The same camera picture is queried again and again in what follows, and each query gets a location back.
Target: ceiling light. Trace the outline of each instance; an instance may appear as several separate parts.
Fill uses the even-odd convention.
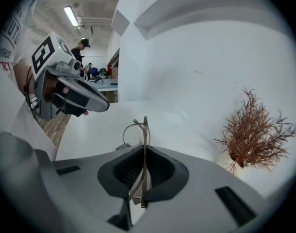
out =
[[[66,15],[68,16],[72,26],[75,26],[75,27],[78,26],[78,22],[75,18],[75,15],[74,15],[71,7],[70,6],[65,7],[64,11],[65,11]]]

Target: dried plant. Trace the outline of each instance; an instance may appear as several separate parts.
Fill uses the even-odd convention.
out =
[[[268,170],[275,166],[281,157],[289,154],[282,145],[289,137],[296,136],[296,125],[285,122],[281,112],[278,118],[269,117],[263,104],[258,104],[253,90],[243,90],[247,95],[242,107],[236,111],[228,125],[224,126],[222,152],[227,151],[233,160],[230,170],[235,172],[235,164],[241,168],[248,166],[261,167]]]

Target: white t-shirt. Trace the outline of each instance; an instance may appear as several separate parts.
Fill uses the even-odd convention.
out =
[[[31,15],[35,2],[22,1],[0,33],[0,132],[9,132],[34,149],[46,151],[53,161],[57,148],[34,119],[13,71],[20,60],[29,61],[31,56],[31,29],[26,17]]]

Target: black cap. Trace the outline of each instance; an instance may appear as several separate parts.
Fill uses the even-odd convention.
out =
[[[85,38],[80,41],[85,47],[90,48],[89,39]]]

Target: finger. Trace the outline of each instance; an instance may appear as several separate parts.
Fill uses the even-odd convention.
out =
[[[68,92],[69,92],[69,87],[65,86],[64,89],[63,89],[63,93],[67,94]]]

